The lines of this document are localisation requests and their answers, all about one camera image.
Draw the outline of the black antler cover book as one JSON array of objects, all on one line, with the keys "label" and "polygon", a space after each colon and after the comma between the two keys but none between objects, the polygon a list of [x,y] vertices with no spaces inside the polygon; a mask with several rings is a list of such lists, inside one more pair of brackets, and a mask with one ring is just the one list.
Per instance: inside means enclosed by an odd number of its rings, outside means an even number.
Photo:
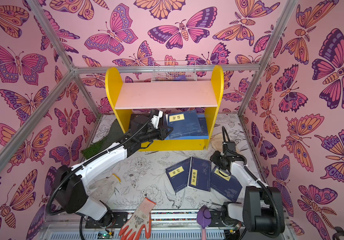
[{"label": "black antler cover book", "polygon": [[150,114],[132,114],[129,124],[129,132],[135,134],[137,131],[139,133],[146,133],[151,129],[151,123],[149,120]]}]

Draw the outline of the blue thread-bound book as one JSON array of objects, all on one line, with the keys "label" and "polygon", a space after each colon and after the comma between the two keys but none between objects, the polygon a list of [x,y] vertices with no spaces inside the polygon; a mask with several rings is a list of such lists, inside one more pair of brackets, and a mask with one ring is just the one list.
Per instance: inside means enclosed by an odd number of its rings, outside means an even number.
[{"label": "blue thread-bound book", "polygon": [[200,136],[200,137],[208,136],[209,132],[208,132],[207,119],[205,115],[204,114],[198,115],[198,119],[201,126],[201,132],[197,133],[197,136]]}]

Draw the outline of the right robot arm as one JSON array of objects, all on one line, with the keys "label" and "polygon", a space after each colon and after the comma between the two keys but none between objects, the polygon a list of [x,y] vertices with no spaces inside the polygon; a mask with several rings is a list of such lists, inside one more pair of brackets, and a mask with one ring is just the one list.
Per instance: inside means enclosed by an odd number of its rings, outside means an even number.
[{"label": "right robot arm", "polygon": [[210,160],[215,164],[214,174],[226,181],[225,193],[237,199],[244,190],[243,203],[223,205],[225,216],[242,222],[249,232],[277,238],[285,231],[282,195],[278,188],[270,187],[256,177],[247,164],[247,159],[237,153],[236,143],[231,141],[222,127],[223,151],[215,151]]}]

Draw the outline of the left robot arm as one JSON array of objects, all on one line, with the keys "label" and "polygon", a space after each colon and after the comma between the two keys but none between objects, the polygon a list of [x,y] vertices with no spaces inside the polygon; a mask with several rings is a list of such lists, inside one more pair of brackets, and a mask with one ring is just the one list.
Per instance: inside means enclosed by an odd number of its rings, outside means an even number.
[{"label": "left robot arm", "polygon": [[143,143],[151,145],[154,141],[163,141],[172,131],[172,127],[164,125],[162,111],[152,110],[148,115],[134,117],[129,130],[108,148],[80,164],[57,170],[46,207],[47,215],[77,214],[99,227],[110,225],[111,209],[89,196],[87,186],[106,169],[141,150]]}]

